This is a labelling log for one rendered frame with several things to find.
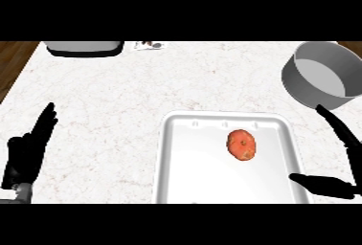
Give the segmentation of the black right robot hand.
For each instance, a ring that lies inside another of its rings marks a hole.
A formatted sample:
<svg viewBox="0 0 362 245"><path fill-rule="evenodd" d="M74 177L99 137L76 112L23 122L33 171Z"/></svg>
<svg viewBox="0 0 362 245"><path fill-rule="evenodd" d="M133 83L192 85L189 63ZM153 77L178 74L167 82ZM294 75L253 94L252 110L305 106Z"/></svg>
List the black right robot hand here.
<svg viewBox="0 0 362 245"><path fill-rule="evenodd" d="M291 173L288 178L312 194L352 200L356 194L362 196L362 143L349 130L345 122L321 104L317 106L315 111L331 125L336 135L345 143L355 184L336 177L300 173Z"/></svg>

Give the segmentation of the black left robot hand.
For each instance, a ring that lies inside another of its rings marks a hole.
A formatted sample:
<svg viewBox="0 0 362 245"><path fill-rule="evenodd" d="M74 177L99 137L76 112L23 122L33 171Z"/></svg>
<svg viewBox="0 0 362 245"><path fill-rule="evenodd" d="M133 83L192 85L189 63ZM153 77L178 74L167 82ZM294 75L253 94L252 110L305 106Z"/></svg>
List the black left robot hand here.
<svg viewBox="0 0 362 245"><path fill-rule="evenodd" d="M56 123L55 104L51 102L33 130L21 137L12 137L8 141L9 160L5 168L2 189L12 189L14 185L33 184L36 182Z"/></svg>

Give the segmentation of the white plastic tray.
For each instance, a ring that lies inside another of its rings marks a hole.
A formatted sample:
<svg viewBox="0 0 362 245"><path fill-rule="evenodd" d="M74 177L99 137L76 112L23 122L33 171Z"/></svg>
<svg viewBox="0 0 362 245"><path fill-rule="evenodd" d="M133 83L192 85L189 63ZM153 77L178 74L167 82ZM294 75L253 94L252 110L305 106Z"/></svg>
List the white plastic tray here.
<svg viewBox="0 0 362 245"><path fill-rule="evenodd" d="M256 155L238 160L229 133L246 130ZM173 111L161 124L153 202L169 204L309 204L290 179L303 171L294 135L278 114Z"/></svg>

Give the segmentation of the small white printed object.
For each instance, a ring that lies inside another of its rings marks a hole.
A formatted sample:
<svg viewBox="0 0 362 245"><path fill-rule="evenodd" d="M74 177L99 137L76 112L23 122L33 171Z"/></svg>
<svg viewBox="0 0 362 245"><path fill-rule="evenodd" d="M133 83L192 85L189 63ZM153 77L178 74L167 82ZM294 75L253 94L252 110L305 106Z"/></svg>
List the small white printed object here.
<svg viewBox="0 0 362 245"><path fill-rule="evenodd" d="M166 47L167 47L167 43L164 41L138 41L133 50L135 51L161 50Z"/></svg>

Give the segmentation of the grey metal pot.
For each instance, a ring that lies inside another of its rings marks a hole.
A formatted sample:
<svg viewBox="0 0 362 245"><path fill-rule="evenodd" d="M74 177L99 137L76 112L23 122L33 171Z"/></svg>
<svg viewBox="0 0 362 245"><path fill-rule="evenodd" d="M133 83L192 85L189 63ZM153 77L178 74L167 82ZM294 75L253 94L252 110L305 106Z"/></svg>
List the grey metal pot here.
<svg viewBox="0 0 362 245"><path fill-rule="evenodd" d="M362 96L362 58L340 44L305 42L283 67L281 81L302 104L334 110Z"/></svg>

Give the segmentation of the orange squash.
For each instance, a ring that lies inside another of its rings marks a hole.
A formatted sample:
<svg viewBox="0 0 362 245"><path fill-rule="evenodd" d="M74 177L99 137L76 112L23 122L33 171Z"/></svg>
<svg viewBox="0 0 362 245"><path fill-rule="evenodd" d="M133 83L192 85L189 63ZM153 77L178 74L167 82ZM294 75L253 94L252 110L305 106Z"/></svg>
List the orange squash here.
<svg viewBox="0 0 362 245"><path fill-rule="evenodd" d="M228 151L240 161L249 161L256 154L256 141L252 134L243 130L234 130L226 140Z"/></svg>

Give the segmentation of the grey and black appliance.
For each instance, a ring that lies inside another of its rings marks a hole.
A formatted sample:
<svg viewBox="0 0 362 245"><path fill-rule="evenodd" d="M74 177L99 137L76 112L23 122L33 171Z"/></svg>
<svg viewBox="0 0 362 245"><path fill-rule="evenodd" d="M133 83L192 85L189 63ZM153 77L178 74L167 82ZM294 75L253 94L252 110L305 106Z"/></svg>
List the grey and black appliance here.
<svg viewBox="0 0 362 245"><path fill-rule="evenodd" d="M46 41L54 56L62 57L108 57L123 51L123 41Z"/></svg>

